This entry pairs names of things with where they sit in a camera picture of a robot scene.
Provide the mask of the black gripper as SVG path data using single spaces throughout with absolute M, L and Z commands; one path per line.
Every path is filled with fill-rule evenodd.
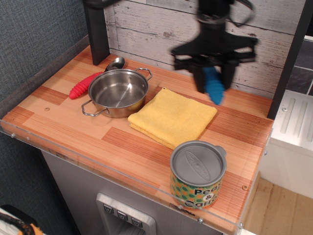
M 239 63 L 255 61 L 255 46 L 258 39 L 239 36 L 226 31 L 229 15 L 198 14 L 200 31 L 193 40 L 171 50 L 176 70 L 189 70 L 193 74 L 198 92 L 205 93 L 203 67 L 220 66 L 221 82 L 228 90 Z

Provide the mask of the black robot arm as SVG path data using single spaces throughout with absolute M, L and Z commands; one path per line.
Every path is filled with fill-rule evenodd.
M 232 0 L 201 0 L 196 17 L 200 23 L 198 36 L 171 50 L 176 70 L 188 70 L 193 74 L 197 90 L 204 93 L 204 68 L 221 68 L 221 82 L 230 88 L 235 69 L 240 63 L 255 60 L 254 47 L 258 40 L 238 36 L 226 31 L 226 20 L 230 20 Z

